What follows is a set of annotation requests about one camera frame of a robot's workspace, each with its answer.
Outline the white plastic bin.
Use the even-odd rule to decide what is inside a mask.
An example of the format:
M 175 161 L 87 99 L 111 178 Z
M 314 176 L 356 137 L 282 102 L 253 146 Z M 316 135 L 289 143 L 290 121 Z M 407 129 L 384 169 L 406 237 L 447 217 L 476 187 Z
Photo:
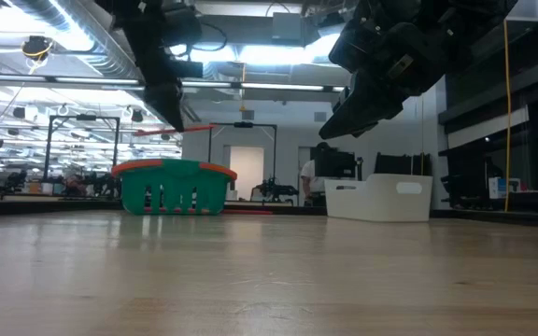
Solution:
M 365 181 L 324 181 L 329 217 L 372 222 L 426 222 L 432 177 L 371 174 Z

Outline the orange pencil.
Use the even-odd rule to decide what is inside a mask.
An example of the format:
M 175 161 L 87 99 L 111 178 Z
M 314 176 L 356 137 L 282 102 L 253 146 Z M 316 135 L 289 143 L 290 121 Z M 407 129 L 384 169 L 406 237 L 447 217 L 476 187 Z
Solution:
M 191 126 L 184 128 L 183 131 L 178 131 L 176 129 L 164 129 L 164 130 L 156 130 L 156 131 L 143 131 L 138 130 L 135 133 L 133 133 L 133 136 L 150 136 L 150 135 L 162 135 L 162 134 L 174 134 L 174 133 L 192 133 L 192 132 L 200 132 L 200 131 L 209 131 L 216 127 L 214 124 L 210 125 L 200 125 L 200 126 Z

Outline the red pencil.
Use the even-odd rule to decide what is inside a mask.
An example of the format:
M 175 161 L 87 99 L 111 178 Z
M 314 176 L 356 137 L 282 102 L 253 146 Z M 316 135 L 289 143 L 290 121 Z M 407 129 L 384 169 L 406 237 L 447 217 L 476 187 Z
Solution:
M 224 209 L 222 214 L 225 215 L 250 215 L 250 216 L 271 216 L 274 213 L 271 211 L 262 210 L 237 210 L 237 209 Z

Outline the teal basket with orange rim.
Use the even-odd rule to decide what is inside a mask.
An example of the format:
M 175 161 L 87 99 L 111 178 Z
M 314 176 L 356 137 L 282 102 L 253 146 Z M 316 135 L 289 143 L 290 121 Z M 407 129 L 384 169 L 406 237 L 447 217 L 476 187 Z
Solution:
M 121 202 L 133 215 L 217 215 L 237 173 L 221 165 L 178 159 L 127 161 L 112 168 Z

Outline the ceiling light strip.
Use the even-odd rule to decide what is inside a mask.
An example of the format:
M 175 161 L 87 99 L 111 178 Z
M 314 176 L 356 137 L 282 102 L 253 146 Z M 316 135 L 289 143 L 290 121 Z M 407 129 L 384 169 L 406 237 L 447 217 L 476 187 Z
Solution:
M 315 92 L 341 92 L 347 87 L 280 84 L 280 83 L 254 83 L 254 82 L 217 82 L 217 81 L 182 81 L 184 88 L 207 89 L 234 89 L 234 90 L 274 90 L 274 91 L 315 91 Z

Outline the dark background monitor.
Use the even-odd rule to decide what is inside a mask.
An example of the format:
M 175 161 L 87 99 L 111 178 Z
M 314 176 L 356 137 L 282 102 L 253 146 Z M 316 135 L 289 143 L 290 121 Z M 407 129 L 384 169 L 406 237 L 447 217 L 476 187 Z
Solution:
M 313 159 L 317 177 L 362 180 L 362 158 L 357 158 L 353 152 L 316 149 Z

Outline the grey ceiling box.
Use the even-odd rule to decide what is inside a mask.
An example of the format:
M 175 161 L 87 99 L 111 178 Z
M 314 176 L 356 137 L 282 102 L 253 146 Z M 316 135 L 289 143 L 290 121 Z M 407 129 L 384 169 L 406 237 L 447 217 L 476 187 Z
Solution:
M 272 43 L 279 46 L 302 46 L 303 28 L 303 19 L 298 13 L 274 12 Z

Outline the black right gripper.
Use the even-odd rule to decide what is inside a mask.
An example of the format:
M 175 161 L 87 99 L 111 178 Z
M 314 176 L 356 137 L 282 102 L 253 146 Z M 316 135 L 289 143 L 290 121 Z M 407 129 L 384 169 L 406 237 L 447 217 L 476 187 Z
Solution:
M 466 68 L 476 39 L 475 0 L 359 0 L 329 53 L 350 83 L 319 136 L 360 137 L 394 118 L 408 96 Z

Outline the black background rig frame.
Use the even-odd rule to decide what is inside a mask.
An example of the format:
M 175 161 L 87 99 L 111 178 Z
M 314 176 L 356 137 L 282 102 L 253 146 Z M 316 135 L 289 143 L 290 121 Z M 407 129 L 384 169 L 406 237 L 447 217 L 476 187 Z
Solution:
M 253 123 L 250 121 L 236 121 L 232 123 L 228 122 L 211 122 L 209 123 L 208 131 L 208 145 L 207 145 L 207 161 L 212 162 L 212 142 L 213 136 L 219 135 L 219 131 L 214 132 L 213 129 L 216 127 L 233 127 L 236 129 L 254 129 L 261 128 L 272 140 L 273 140 L 273 167 L 271 177 L 276 177 L 276 153 L 277 153 L 277 130 L 278 126 L 276 124 L 259 124 Z M 266 132 L 266 128 L 271 128 L 273 130 L 273 135 L 269 135 Z
M 44 180 L 49 179 L 50 151 L 51 151 L 51 145 L 52 145 L 52 136 L 61 126 L 64 126 L 64 124 L 70 119 L 75 119 L 78 121 L 113 120 L 116 123 L 116 126 L 111 127 L 111 130 L 114 132 L 114 135 L 115 135 L 112 166 L 115 167 L 118 163 L 118 149 L 119 149 L 119 140 L 120 140 L 120 118 L 119 117 L 97 117 L 96 115 L 92 115 L 92 114 L 78 114 L 75 116 L 52 115 L 52 116 L 49 116 L 48 136 L 47 136 L 47 142 L 46 142 L 46 154 L 45 154 L 44 172 L 43 172 Z

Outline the white cardboard box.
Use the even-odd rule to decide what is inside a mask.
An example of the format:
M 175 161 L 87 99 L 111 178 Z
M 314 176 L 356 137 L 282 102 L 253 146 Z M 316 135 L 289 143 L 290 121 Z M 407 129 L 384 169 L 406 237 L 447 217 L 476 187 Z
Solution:
M 516 193 L 521 191 L 521 180 L 519 178 L 510 178 L 506 182 L 501 177 L 490 177 L 488 179 L 488 195 L 491 200 L 505 199 L 507 193 Z

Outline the black metal table frame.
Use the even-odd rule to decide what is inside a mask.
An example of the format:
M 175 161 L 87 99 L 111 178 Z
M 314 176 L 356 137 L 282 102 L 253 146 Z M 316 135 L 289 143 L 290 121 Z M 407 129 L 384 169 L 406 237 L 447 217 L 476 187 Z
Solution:
M 37 197 L 36 201 L 0 201 L 0 216 L 27 215 L 67 211 L 122 210 L 120 201 L 49 200 Z M 271 211 L 274 215 L 326 216 L 320 208 L 291 206 L 227 205 L 226 209 Z M 538 227 L 536 213 L 504 213 L 468 210 L 431 210 L 430 218 L 454 218 L 483 222 L 504 223 L 518 226 Z

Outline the person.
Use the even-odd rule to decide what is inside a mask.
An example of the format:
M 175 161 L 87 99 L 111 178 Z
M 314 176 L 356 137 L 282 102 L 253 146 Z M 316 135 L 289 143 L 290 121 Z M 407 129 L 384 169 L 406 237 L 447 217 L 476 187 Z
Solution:
M 304 205 L 308 207 L 324 207 L 326 205 L 324 178 L 316 175 L 315 158 L 318 154 L 330 149 L 327 142 L 318 143 L 311 150 L 311 159 L 306 162 L 301 170 L 304 192 Z

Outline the silver ceiling duct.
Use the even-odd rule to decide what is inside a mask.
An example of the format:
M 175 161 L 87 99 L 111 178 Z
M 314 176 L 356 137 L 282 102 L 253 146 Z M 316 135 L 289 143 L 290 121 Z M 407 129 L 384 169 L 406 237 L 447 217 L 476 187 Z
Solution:
M 134 61 L 86 4 L 88 0 L 5 0 L 32 19 L 46 23 L 57 45 L 74 52 L 103 77 L 140 79 Z

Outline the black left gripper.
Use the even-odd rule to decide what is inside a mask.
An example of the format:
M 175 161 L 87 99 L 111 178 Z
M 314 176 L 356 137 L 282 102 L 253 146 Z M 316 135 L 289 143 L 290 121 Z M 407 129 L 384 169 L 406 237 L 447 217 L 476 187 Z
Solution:
M 202 23 L 195 8 L 185 3 L 123 2 L 121 29 L 133 52 L 135 65 L 145 82 L 144 101 L 179 133 L 184 131 L 181 117 L 183 92 L 180 80 L 201 77 L 200 62 L 184 61 L 166 50 L 182 45 L 188 54 L 202 37 Z

